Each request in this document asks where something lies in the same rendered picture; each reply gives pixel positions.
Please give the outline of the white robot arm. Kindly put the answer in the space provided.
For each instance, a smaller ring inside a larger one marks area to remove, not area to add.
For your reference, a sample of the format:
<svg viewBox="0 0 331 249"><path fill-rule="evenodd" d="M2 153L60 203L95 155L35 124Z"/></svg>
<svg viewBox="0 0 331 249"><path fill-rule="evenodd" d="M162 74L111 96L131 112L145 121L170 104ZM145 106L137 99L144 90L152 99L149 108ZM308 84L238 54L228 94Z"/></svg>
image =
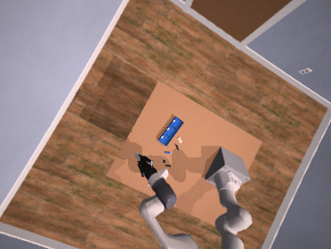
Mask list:
<svg viewBox="0 0 331 249"><path fill-rule="evenodd" d="M163 249L199 249L191 235L167 234L156 219L156 216L165 211L166 207L167 209L172 208L177 201L173 189L168 183L165 183L167 176L168 171L163 168L149 177L148 186L151 186L156 195L141 201L139 207L141 217L148 223ZM242 181L232 172L217 173L214 179L217 181L216 185L219 189L220 204L227 208L227 212L215 220L215 227L222 236L222 249L244 249L241 239L232 235L252 224L250 213L238 205L234 195Z"/></svg>

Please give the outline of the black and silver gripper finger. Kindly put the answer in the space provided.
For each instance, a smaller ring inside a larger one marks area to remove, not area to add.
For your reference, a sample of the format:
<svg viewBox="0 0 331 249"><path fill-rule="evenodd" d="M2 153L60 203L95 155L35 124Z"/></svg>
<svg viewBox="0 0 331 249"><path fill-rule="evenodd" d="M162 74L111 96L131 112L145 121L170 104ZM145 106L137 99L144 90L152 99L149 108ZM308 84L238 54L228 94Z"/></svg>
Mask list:
<svg viewBox="0 0 331 249"><path fill-rule="evenodd" d="M135 154L143 162L143 164L146 167L146 169L148 169L147 165L151 165L152 166L153 160L148 159L146 156L142 156L139 152L135 152ZM149 162L149 164L147 162Z"/></svg>
<svg viewBox="0 0 331 249"><path fill-rule="evenodd" d="M147 171L145 170L145 166L144 166L143 162L137 157L137 155L134 154L134 156L138 160L137 163L139 163L138 164L138 167L139 167L139 169L141 171L141 177L145 177L145 174L144 173L146 173Z"/></svg>

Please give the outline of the blue three-compartment bin rack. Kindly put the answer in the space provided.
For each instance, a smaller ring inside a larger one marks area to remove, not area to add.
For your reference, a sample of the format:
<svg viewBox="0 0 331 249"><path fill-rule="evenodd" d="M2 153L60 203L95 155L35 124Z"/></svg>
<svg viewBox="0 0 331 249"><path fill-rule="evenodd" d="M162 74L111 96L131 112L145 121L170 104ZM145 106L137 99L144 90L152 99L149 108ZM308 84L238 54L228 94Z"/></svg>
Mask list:
<svg viewBox="0 0 331 249"><path fill-rule="evenodd" d="M174 118L174 120L171 122L170 125L165 129L161 137L158 139L161 143L163 143L165 146L168 145L168 143L171 141L171 139L175 136L175 134L178 132L178 130L183 125L183 121L178 118L177 116ZM177 129L175 129L175 128ZM168 136L168 135L170 136Z"/></svg>

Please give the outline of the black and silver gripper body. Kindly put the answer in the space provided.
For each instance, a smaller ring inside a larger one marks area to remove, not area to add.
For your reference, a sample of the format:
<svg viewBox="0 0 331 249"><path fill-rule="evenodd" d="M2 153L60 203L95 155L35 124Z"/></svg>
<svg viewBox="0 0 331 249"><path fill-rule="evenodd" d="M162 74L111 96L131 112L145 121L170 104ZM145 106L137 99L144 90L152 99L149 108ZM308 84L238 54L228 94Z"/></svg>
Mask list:
<svg viewBox="0 0 331 249"><path fill-rule="evenodd" d="M147 165L148 169L146 169L145 167L145 170L147 171L145 174L145 177L147 180L149 180L149 177L154 174L154 173L158 173L158 171L153 167L153 165Z"/></svg>

